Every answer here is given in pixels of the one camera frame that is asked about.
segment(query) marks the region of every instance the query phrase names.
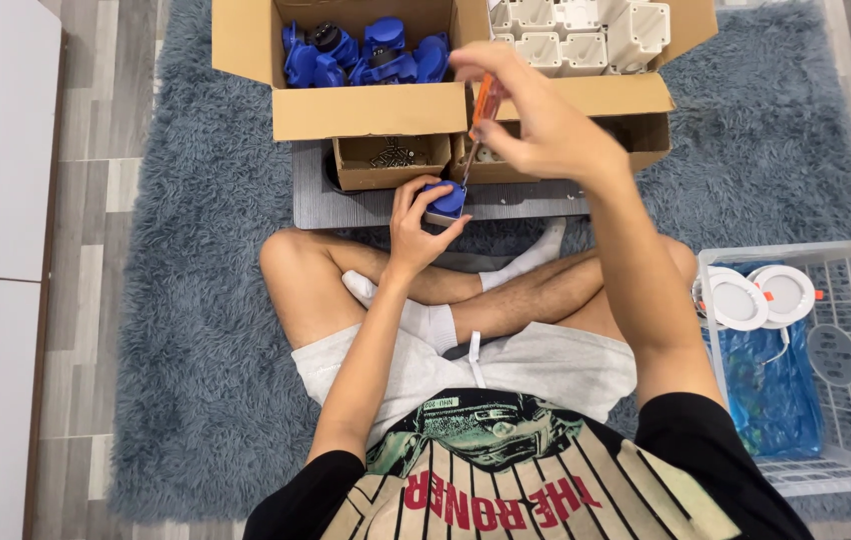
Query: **blue shaggy rug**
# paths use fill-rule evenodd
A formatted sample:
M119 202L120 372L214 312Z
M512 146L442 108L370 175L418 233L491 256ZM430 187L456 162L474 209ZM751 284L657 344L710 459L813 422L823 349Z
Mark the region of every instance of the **blue shaggy rug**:
M210 6L171 6L125 272L109 503L139 522L245 518L299 470L319 412L257 259L292 225L289 145L271 138L268 86L211 68ZM822 14L776 4L719 21L661 70L674 150L640 175L659 230L696 252L851 240L851 129ZM542 227L472 223L452 250L515 255ZM571 220L564 250L588 236ZM610 424L634 434L636 414L624 399ZM851 520L851 494L792 503Z

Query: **white sock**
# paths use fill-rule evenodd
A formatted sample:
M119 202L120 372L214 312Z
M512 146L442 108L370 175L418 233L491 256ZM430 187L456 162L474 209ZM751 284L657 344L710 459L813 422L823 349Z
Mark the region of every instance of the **white sock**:
M566 218L553 217L545 226L542 237L532 244L523 254L517 256L505 268L495 272L479 272L479 280L482 282L482 292L508 282L513 278L522 276L537 266L559 259L559 250L562 248L562 237L566 233Z
M372 305L372 299L379 291L368 277L355 270L343 274L342 283L366 309ZM456 322L448 303L422 305L418 301L405 299L398 327L428 343L439 355L459 344L456 340Z

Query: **person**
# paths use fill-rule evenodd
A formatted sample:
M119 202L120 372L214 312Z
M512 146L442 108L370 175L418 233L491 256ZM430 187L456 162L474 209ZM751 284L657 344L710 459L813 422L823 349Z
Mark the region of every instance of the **person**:
M555 221L497 272L431 266L470 216L422 230L448 192L417 196L429 177L395 190L389 253L270 236L262 275L322 410L304 467L244 538L811 539L723 407L689 296L696 260L656 231L624 148L506 46L449 61L458 80L501 80L521 138L483 121L483 143L574 179L596 247L558 258ZM602 424L633 388L635 442Z

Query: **screwdriver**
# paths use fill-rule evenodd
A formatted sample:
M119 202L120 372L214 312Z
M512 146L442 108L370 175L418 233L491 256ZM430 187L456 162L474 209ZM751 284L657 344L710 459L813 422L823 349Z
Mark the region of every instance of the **screwdriver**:
M462 175L462 188L466 187L466 182L469 179L469 169L476 159L476 153L479 152L482 142L480 141L479 125L483 119L496 119L499 113L499 105L503 103L503 95L505 86L491 73L486 73L482 77L482 85L479 87L479 95L475 99L475 110L472 112L472 127L468 130L468 138L472 140L472 150L468 153L466 161L466 172Z

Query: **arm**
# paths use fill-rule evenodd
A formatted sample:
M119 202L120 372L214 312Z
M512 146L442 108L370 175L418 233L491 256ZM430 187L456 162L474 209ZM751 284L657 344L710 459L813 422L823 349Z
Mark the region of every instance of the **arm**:
M426 205L452 189L443 186L425 191L415 202L413 196L426 184L437 182L439 178L423 176L395 190L389 262L365 321L328 389L306 464L333 450L349 452L365 463L366 442L383 404L409 286L423 268L446 251L472 218L465 215L437 235L422 230Z
M689 291L646 213L628 153L511 48L470 43L449 61L457 80L493 73L518 110L521 139L483 121L484 143L520 172L570 178L586 192L612 316L635 354L638 405L670 392L721 404Z

